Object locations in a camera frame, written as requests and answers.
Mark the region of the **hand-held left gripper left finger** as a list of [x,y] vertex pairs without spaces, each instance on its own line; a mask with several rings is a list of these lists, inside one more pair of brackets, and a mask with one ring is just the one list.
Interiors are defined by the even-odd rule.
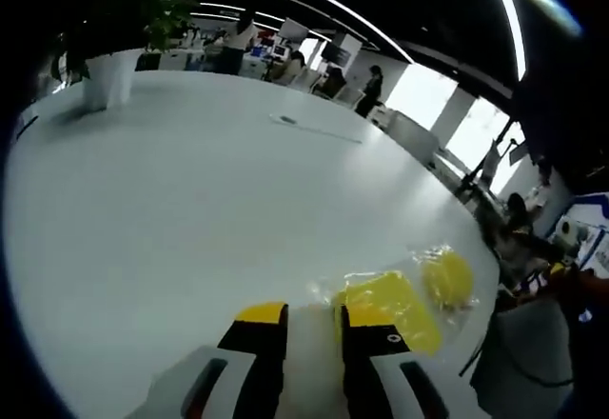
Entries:
[[202,346],[151,383],[139,418],[273,418],[284,388],[288,304],[240,311],[217,346]]

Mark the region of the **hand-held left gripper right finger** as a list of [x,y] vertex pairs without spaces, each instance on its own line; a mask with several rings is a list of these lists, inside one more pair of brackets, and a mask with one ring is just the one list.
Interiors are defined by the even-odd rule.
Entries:
[[343,388],[351,418],[456,418],[454,381],[413,352],[389,317],[340,306]]

